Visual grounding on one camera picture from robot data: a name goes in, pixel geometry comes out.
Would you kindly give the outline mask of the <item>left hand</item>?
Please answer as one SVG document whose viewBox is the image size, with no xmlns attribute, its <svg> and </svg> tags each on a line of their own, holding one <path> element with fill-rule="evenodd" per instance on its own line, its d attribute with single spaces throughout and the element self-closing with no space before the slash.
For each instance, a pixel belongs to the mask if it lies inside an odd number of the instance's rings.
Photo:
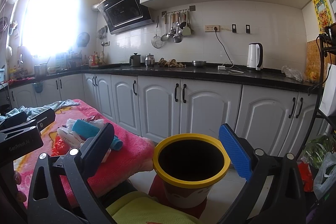
<svg viewBox="0 0 336 224">
<path fill-rule="evenodd" d="M 27 194 L 26 192 L 22 192 L 21 190 L 20 185 L 22 183 L 22 176 L 16 170 L 14 171 L 13 179 L 14 179 L 15 185 L 18 187 L 15 198 L 19 203 L 25 203 L 27 201 Z"/>
</svg>

